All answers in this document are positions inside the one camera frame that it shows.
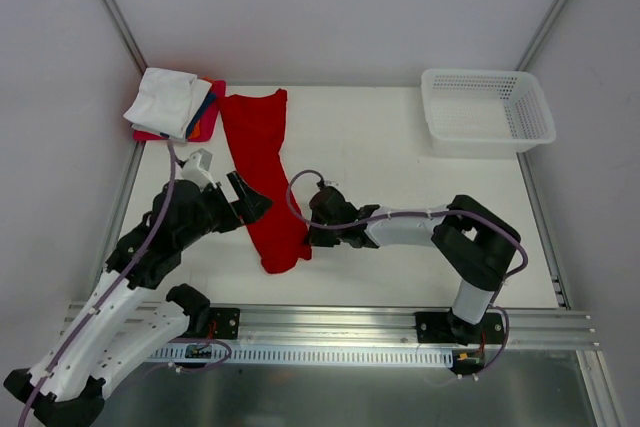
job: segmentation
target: metal frame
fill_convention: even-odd
[[[101,0],[132,61],[140,73],[147,67],[144,56],[118,7],[116,0]],[[554,0],[540,26],[516,66],[527,70],[544,47],[549,33],[569,0]],[[101,265],[115,246],[127,204],[131,196],[135,176],[142,158],[143,145],[137,144],[127,159],[127,171],[119,192],[117,205],[110,216],[109,230],[99,254]],[[545,220],[543,204],[536,190],[530,160],[526,154],[518,156],[529,200],[533,209],[552,281],[557,286],[559,305],[570,309],[571,291],[563,280],[562,266],[553,246],[552,235]],[[69,319],[79,305],[72,304]],[[144,313],[154,309],[149,303],[136,311]],[[369,346],[393,347],[416,350],[433,346],[417,344],[412,329],[413,313],[423,308],[344,308],[301,306],[235,306],[242,309],[240,342],[270,346]],[[611,387],[608,370],[600,351],[600,343],[586,312],[563,309],[508,310],[511,320],[509,349],[544,349],[576,351],[583,371],[583,378],[598,425],[626,425],[619,402]],[[134,325],[133,317],[125,324]]]

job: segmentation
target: red cloth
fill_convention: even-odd
[[[213,128],[216,125],[216,118],[218,117],[218,102],[223,99],[227,91],[227,83],[224,80],[211,80],[204,77],[202,80],[211,82],[211,88],[209,92],[216,94],[218,98],[202,115],[196,127],[193,129],[189,142],[207,142],[213,136]],[[142,132],[140,130],[133,131],[133,140],[136,142],[145,142],[147,140],[167,140],[159,135],[150,134],[149,132]]]
[[[252,189],[267,196],[273,206],[255,224],[247,226],[253,245],[270,274],[292,269],[298,259],[309,260],[307,226],[289,211],[285,193],[289,182],[280,163],[284,141],[287,91],[269,97],[232,95],[218,101],[222,125],[238,173]]]

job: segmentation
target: gray floor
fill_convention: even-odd
[[[139,380],[149,365],[97,427],[595,426],[573,353],[507,352],[478,382],[433,369],[238,364]]]

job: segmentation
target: white plastic basket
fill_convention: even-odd
[[[437,155],[510,157],[556,138],[537,79],[527,72],[430,69],[422,100]]]

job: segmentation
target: white folded cloth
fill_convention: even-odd
[[[184,139],[189,122],[202,105],[211,83],[195,74],[148,68],[142,76],[138,96],[124,114],[145,130]]]

